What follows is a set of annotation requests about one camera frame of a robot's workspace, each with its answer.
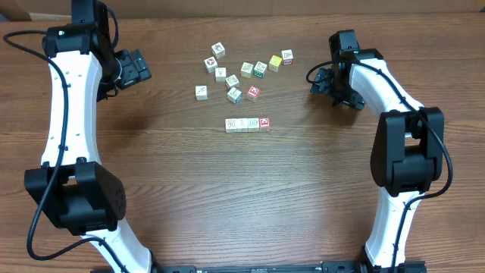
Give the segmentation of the hammer picture yellow block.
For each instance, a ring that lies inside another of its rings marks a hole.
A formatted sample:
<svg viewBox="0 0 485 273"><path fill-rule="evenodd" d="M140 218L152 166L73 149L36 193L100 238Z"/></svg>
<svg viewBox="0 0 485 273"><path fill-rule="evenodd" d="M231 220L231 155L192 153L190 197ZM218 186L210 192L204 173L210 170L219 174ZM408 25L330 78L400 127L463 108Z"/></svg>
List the hammer picture yellow block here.
<svg viewBox="0 0 485 273"><path fill-rule="evenodd" d="M268 63L268 69L274 72L279 71L283 59L280 56L273 55Z"/></svg>

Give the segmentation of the pretzel picture block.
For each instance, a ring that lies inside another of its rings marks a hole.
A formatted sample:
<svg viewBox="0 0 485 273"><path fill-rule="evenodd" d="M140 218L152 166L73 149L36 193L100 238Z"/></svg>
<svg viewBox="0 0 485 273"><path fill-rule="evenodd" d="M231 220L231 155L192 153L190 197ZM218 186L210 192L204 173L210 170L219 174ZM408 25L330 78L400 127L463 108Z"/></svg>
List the pretzel picture block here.
<svg viewBox="0 0 485 273"><path fill-rule="evenodd" d="M248 132L259 132L260 123L259 118L248 118Z"/></svg>

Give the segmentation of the giraffe picture block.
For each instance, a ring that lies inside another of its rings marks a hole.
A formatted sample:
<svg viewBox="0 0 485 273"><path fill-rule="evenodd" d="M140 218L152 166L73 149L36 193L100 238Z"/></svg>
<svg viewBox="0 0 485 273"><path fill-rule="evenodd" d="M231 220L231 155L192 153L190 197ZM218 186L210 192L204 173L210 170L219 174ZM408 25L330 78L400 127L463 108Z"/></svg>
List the giraffe picture block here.
<svg viewBox="0 0 485 273"><path fill-rule="evenodd" d="M248 118L237 118L236 119L236 131L248 132L249 131L249 119Z"/></svg>

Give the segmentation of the line drawing wooden block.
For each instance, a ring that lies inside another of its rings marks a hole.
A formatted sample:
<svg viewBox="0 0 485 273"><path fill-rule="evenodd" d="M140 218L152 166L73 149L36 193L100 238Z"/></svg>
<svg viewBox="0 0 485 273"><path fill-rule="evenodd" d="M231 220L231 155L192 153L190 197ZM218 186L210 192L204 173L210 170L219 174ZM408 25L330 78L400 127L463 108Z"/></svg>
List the line drawing wooden block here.
<svg viewBox="0 0 485 273"><path fill-rule="evenodd" d="M237 122L236 118L228 118L225 120L225 130L227 133L237 132L236 122Z"/></svg>

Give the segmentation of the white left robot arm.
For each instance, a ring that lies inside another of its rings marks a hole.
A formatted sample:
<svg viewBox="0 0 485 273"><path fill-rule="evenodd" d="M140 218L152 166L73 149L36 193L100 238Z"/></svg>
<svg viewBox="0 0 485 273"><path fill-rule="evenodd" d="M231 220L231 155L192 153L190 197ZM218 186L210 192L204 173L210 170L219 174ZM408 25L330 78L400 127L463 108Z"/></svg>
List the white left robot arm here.
<svg viewBox="0 0 485 273"><path fill-rule="evenodd" d="M139 51L117 50L117 22L104 3L74 1L71 17L43 34L52 77L48 141L24 185L38 215L91 243L113 272L156 272L155 257L126 220L124 186L102 166L96 139L98 102L151 74Z"/></svg>

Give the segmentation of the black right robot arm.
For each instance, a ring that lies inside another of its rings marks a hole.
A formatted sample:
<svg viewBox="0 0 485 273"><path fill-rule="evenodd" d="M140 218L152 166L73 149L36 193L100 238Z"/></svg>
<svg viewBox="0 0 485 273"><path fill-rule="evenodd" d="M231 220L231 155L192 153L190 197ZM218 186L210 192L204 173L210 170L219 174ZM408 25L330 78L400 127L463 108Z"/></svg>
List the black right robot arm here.
<svg viewBox="0 0 485 273"><path fill-rule="evenodd" d="M368 106L378 125L370 168L380 188L371 235L355 262L323 262L324 272L425 272L409 262L405 245L419 203L438 196L430 185L452 168L444 145L444 115L413 99L390 73L376 49L361 49L354 30L329 38L331 59L311 69L311 93L334 105Z"/></svg>

